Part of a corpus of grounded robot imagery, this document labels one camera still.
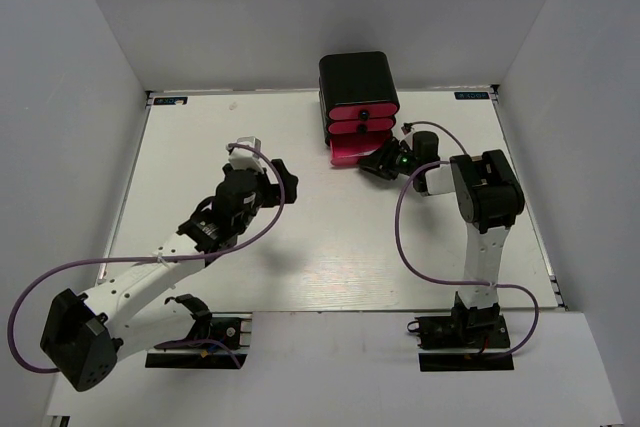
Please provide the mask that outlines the pink drawer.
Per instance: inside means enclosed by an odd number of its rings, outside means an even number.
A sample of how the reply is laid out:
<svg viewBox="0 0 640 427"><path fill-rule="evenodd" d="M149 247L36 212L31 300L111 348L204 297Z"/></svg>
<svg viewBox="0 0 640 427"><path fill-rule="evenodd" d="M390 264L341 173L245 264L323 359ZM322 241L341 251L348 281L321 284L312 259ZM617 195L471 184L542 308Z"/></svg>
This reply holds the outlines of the pink drawer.
<svg viewBox="0 0 640 427"><path fill-rule="evenodd" d="M391 130L396 121L390 118L373 118L369 120L346 120L326 122L324 127L330 136L365 134Z"/></svg>
<svg viewBox="0 0 640 427"><path fill-rule="evenodd" d="M336 105L328 111L328 117L333 122L349 120L367 121L376 118L393 117L399 110L395 103L369 103Z"/></svg>
<svg viewBox="0 0 640 427"><path fill-rule="evenodd" d="M350 152L375 151L390 137L389 131L332 136L329 139L331 164L337 167L356 165L361 157L349 157Z"/></svg>

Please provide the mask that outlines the light blue clip pen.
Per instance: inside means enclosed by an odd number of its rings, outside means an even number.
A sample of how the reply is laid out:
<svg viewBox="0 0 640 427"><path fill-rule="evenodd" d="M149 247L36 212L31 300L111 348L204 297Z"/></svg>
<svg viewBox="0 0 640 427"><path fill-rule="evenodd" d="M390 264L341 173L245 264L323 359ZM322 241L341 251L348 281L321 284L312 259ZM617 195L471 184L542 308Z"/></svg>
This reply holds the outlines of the light blue clip pen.
<svg viewBox="0 0 640 427"><path fill-rule="evenodd" d="M368 156L371 155L374 151L372 150L368 150L368 151L358 151L358 152L350 152L349 153L349 157L364 157L364 156Z"/></svg>

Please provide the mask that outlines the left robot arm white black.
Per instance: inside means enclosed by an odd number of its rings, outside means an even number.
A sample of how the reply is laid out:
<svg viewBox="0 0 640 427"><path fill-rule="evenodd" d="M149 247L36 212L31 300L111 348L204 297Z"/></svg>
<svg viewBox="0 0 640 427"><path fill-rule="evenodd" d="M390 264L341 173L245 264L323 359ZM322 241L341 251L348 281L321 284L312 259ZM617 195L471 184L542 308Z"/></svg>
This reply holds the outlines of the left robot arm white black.
<svg viewBox="0 0 640 427"><path fill-rule="evenodd" d="M96 387L139 351L218 342L208 307L170 289L235 250L260 210L294 203L299 184L280 159L231 160L223 173L214 195L150 259L131 260L126 271L82 293L65 289L54 297L40 347L76 391Z"/></svg>

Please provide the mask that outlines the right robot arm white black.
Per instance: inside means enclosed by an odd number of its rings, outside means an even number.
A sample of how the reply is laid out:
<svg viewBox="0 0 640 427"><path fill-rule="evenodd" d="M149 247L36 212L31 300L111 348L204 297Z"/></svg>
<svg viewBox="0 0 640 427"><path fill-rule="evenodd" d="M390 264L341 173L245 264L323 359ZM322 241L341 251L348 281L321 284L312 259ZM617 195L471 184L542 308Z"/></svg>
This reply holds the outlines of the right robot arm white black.
<svg viewBox="0 0 640 427"><path fill-rule="evenodd" d="M439 137L419 131L399 140L391 137L358 161L360 170L384 180L408 178L422 196L453 193L466 224L467 243L463 279L457 286L455 305L465 310L451 321L453 337L472 346L488 332L479 312L499 307L498 278L506 238L525 207L524 193L501 150L478 157L466 153L443 160Z"/></svg>

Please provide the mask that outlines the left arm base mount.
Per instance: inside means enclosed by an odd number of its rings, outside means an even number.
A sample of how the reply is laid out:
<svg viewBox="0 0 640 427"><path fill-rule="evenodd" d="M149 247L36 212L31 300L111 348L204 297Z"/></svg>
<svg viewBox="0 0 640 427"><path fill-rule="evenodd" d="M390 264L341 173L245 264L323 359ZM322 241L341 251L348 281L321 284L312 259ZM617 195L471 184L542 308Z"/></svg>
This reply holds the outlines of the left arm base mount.
<svg viewBox="0 0 640 427"><path fill-rule="evenodd" d="M167 348L147 352L148 369L239 370L249 353L250 314L213 315L186 338L167 341Z"/></svg>

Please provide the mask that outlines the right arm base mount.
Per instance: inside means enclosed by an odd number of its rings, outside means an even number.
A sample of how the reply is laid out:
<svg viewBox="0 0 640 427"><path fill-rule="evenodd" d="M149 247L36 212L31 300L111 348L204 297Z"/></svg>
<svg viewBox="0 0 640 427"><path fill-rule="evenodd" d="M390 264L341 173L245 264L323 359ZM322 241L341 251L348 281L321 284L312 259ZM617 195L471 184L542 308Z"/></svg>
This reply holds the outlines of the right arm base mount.
<svg viewBox="0 0 640 427"><path fill-rule="evenodd" d="M419 368L423 373L513 371L506 321L463 337L448 315L415 317L407 333L418 341Z"/></svg>

